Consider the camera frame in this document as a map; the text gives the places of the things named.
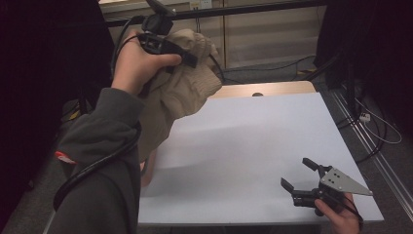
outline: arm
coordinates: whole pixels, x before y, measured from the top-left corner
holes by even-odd
[[[131,40],[119,55],[112,89],[104,89],[96,110],[73,124],[57,151],[76,162],[75,173],[128,142],[143,105],[135,97],[163,66],[180,56],[154,56]],[[48,233],[135,233],[140,195],[137,149],[90,175],[63,200]]]

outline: beige cloth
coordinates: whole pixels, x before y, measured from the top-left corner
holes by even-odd
[[[209,55],[218,59],[211,41],[190,29],[177,31],[167,37],[198,58],[196,68],[180,64],[172,74],[163,69],[153,78],[150,93],[143,98],[145,108],[140,115],[142,133],[138,141],[139,161],[145,161],[169,136],[173,121],[196,113],[207,98],[222,87],[214,74],[215,64]]]

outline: hoodie sleeve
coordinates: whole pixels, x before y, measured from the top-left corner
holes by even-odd
[[[85,169],[140,134],[142,108],[126,92],[103,89],[95,111],[72,125],[56,156],[76,164],[74,173]],[[136,148],[75,186],[56,211],[48,233],[136,233],[139,194]]]

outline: black curtain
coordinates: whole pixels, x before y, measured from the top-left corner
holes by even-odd
[[[412,9],[412,2],[401,0],[329,3],[315,60],[321,66],[341,53],[340,61],[326,71],[330,88],[345,81],[350,60],[355,78],[408,134],[413,134]]]
[[[62,105],[80,87],[94,105],[110,84],[111,36],[88,22],[104,22],[96,0],[0,0],[0,230],[51,150]]]

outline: white table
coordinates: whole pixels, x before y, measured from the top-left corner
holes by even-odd
[[[177,120],[142,189],[142,225],[260,225],[326,221],[293,206],[280,185],[318,186],[304,157],[366,185],[320,94],[211,98]],[[355,195],[366,222],[383,220],[373,197]]]

